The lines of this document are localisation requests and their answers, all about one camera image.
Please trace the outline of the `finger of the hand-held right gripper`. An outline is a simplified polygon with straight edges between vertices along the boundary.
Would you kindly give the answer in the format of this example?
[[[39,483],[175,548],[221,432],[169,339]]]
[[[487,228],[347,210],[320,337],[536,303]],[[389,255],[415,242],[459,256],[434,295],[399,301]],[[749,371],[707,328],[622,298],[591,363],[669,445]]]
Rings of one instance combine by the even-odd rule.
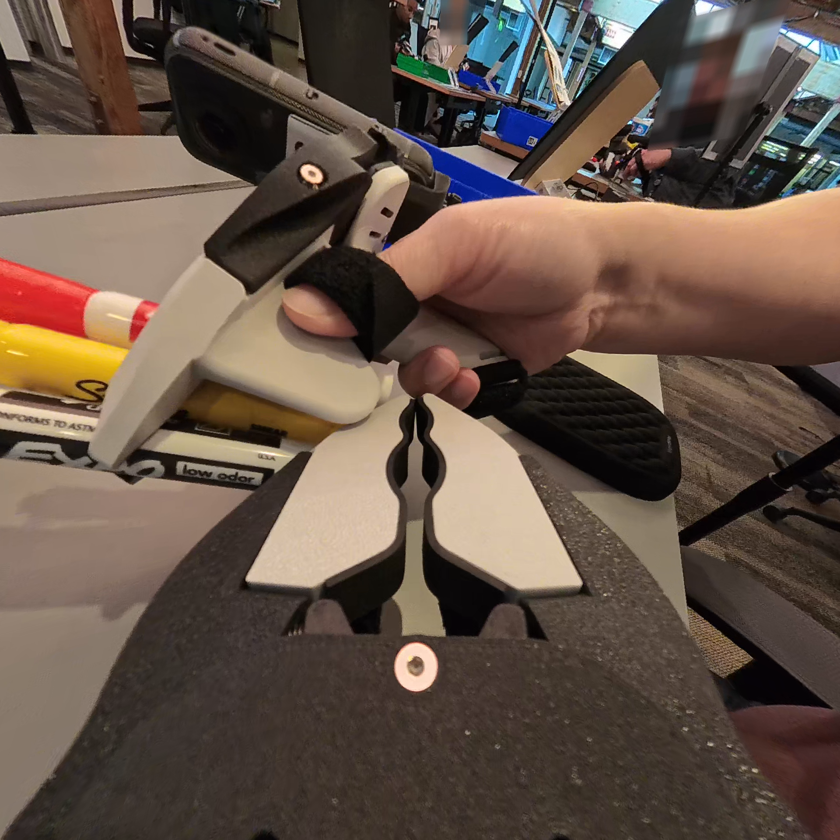
[[[197,388],[198,362],[246,299],[245,287],[204,255],[167,292],[108,384],[89,453],[119,466]]]

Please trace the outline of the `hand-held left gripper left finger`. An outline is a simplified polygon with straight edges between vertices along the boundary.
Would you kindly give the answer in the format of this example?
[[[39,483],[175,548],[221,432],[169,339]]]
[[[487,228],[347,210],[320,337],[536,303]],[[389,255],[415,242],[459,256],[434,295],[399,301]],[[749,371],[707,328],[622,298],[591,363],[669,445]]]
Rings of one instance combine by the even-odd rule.
[[[387,632],[405,574],[404,485],[415,402],[375,408],[310,453],[245,576],[254,615],[283,629],[335,602],[353,631]]]

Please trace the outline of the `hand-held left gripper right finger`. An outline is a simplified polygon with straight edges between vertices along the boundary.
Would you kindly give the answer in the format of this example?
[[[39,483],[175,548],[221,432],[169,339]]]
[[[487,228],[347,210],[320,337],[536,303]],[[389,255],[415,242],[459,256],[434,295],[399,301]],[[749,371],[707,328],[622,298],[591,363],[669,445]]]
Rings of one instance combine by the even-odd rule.
[[[423,577],[447,636],[476,636],[494,608],[577,596],[584,583],[518,452],[433,395],[416,400],[428,493]]]

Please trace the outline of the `yellow highlighter marker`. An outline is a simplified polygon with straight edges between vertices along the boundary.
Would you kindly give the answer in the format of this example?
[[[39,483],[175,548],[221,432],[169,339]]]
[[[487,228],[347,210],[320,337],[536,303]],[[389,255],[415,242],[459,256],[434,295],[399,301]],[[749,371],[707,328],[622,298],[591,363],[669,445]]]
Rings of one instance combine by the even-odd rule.
[[[126,349],[34,325],[1,322],[1,384],[100,405]],[[270,430],[317,445],[341,425],[205,381],[170,417],[239,432]]]

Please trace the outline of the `red dry-erase marker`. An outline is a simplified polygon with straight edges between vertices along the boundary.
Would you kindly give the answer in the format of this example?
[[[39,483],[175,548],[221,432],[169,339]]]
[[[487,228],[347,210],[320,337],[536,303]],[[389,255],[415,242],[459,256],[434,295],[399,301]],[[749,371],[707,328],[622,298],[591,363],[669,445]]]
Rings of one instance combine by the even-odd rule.
[[[1,260],[1,320],[129,349],[158,304]]]

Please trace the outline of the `black dry-erase marker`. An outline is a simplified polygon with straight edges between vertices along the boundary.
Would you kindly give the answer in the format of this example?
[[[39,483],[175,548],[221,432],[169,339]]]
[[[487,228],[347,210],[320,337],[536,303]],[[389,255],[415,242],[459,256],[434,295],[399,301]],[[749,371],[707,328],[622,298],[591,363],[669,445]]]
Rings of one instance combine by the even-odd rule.
[[[89,450],[98,415],[91,403],[2,388],[1,457],[112,473],[130,484],[159,479],[255,490],[311,449],[270,430],[240,432],[177,418],[111,469]]]

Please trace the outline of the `person's left forearm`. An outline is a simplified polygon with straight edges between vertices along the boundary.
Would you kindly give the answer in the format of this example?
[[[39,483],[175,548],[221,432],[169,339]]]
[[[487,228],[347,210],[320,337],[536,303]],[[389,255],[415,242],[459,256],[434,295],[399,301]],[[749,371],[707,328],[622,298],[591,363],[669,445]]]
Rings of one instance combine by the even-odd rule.
[[[751,707],[730,714],[741,741],[812,838],[839,838],[839,713]]]

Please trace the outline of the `person's right hand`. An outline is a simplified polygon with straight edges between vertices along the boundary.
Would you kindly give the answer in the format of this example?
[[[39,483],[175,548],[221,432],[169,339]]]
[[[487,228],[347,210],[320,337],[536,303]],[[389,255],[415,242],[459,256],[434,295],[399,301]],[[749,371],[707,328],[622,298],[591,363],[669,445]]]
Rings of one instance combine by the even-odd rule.
[[[631,353],[625,206],[542,198],[451,207],[373,258],[518,361],[527,374],[577,350]]]

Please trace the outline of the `black column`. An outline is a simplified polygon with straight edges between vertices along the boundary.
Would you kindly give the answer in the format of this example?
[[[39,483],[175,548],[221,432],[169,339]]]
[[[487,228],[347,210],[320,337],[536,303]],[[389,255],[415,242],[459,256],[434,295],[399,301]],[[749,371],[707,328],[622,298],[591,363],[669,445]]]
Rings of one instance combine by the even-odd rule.
[[[389,7],[385,1],[299,1],[308,80],[393,129],[395,100]]]

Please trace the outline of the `green box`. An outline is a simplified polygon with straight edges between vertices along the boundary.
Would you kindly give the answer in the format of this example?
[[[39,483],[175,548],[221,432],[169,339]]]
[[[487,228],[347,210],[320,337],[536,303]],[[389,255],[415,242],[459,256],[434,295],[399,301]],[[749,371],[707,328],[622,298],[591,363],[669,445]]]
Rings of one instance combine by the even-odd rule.
[[[441,85],[456,87],[459,84],[457,76],[452,70],[407,54],[397,54],[395,66],[411,76],[431,80]]]

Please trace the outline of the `black stand pole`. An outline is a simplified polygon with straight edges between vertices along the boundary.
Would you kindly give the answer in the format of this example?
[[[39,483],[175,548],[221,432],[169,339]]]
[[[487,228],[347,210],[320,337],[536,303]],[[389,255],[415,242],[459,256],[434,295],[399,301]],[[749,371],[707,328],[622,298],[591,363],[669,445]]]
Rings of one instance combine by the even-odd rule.
[[[679,531],[679,545],[687,547],[701,541],[727,525],[764,508],[785,495],[801,480],[818,470],[831,466],[839,459],[839,436],[835,436],[812,452],[755,481],[735,497],[708,513],[705,517]]]

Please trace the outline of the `black office chair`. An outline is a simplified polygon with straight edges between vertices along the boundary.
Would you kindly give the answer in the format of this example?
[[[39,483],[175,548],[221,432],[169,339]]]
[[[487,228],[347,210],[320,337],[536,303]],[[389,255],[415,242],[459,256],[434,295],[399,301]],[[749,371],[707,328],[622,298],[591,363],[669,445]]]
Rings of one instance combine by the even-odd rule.
[[[800,457],[776,453],[776,471]],[[829,485],[824,469],[794,487],[811,490],[812,484],[817,489]],[[775,501],[758,511],[772,522],[802,518],[838,531],[837,520],[778,507]],[[715,677],[725,707],[739,711],[784,705],[838,711],[838,636],[733,563],[693,545],[680,546],[688,606],[697,608],[700,617],[752,658],[751,664],[736,667],[741,676]]]

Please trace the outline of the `brown cardboard sheet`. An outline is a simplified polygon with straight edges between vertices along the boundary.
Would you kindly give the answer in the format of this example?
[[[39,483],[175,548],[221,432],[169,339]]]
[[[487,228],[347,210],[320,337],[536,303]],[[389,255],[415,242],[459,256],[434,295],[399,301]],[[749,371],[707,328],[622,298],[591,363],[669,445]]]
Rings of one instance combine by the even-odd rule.
[[[642,60],[632,64],[577,120],[548,159],[538,164],[534,173],[521,178],[521,185],[536,190],[543,182],[568,181],[596,152],[609,145],[658,90],[659,84],[647,65]]]

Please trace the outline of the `wooden post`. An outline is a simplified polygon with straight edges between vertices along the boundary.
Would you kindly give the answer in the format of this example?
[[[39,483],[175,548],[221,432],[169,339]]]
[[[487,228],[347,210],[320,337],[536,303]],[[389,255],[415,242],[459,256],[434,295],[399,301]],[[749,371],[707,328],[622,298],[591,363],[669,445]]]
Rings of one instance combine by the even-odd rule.
[[[60,1],[95,130],[141,135],[139,103],[111,1]]]

